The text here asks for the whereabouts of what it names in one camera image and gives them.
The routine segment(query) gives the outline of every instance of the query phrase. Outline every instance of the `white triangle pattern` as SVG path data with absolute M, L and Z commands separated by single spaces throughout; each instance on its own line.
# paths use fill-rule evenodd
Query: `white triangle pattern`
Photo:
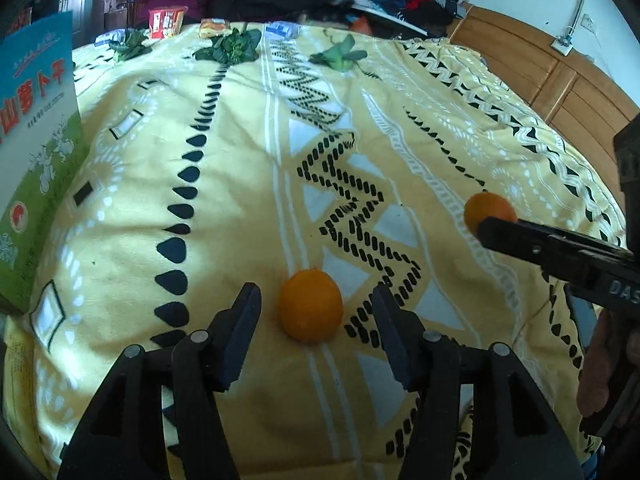
M 362 153 L 353 153 L 353 155 L 347 159 L 347 164 L 380 178 L 385 177 L 382 174 L 382 171 L 380 171 L 378 167 L 367 158 L 367 155 L 363 155 Z
M 367 384 L 378 428 L 382 429 L 402 408 L 406 394 L 402 385 L 394 378 L 388 362 L 360 352 L 356 352 L 356 355 Z
M 342 293 L 342 300 L 347 301 L 367 281 L 369 273 L 334 256 L 326 247 L 322 248 L 322 252 L 322 270 L 334 279 Z
M 433 280 L 415 306 L 414 312 L 421 318 L 434 323 L 440 323 L 454 330 L 464 330 L 452 304 L 442 295 Z
M 406 246 L 418 246 L 414 226 L 401 205 L 391 204 L 387 207 L 373 230 Z
M 302 187 L 302 192 L 305 200 L 306 213 L 312 222 L 318 220 L 331 202 L 335 200 L 335 194 L 333 192 L 321 190 L 308 184 Z
M 295 119 L 289 119 L 289 153 L 291 156 L 300 153 L 302 148 L 320 133 L 320 128 Z

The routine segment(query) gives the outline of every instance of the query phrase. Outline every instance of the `patterned blanket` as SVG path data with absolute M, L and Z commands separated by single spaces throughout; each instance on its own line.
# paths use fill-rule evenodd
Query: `patterned blanket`
M 488 190 L 521 218 L 624 244 L 611 193 L 475 52 L 357 35 L 369 56 L 350 72 L 308 63 L 343 38 L 303 27 L 233 67 L 193 59 L 207 45 L 197 27 L 119 65 L 103 48 L 75 51 L 92 150 L 50 231 L 33 311 L 6 337 L 5 413 L 46 474 L 124 347 L 175 344 L 244 282 L 262 289 L 262 317 L 239 381 L 218 396 L 243 478 L 397 477 L 417 399 L 380 348 L 378 282 L 428 328 L 512 346 L 578 458 L 597 448 L 578 430 L 582 353 L 562 283 L 484 250 L 463 206 Z M 310 267 L 334 278 L 346 308 L 315 347 L 274 316 L 283 282 Z M 469 401 L 466 390 L 467 415 Z M 471 432 L 463 416 L 456 480 Z

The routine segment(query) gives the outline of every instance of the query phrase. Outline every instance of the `hand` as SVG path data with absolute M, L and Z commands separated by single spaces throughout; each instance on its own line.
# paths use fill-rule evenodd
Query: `hand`
M 602 410 L 609 400 L 609 379 L 613 373 L 611 355 L 607 347 L 610 335 L 611 317 L 614 314 L 608 310 L 600 313 L 596 329 L 591 337 L 584 367 L 580 373 L 577 404 L 583 417 L 593 415 Z M 640 329 L 632 330 L 626 342 L 626 356 L 629 362 L 640 367 Z M 628 413 L 621 415 L 619 422 L 624 423 Z

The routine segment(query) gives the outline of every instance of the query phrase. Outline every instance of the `orange fruit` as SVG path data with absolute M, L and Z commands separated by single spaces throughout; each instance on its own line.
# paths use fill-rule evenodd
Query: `orange fruit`
M 518 221 L 518 215 L 513 206 L 495 193 L 478 193 L 466 201 L 465 225 L 473 236 L 478 236 L 478 228 L 482 220 L 489 216 L 508 222 Z
M 342 322 L 343 309 L 340 289 L 317 269 L 295 273 L 282 287 L 277 305 L 284 331 L 304 344 L 329 339 Z

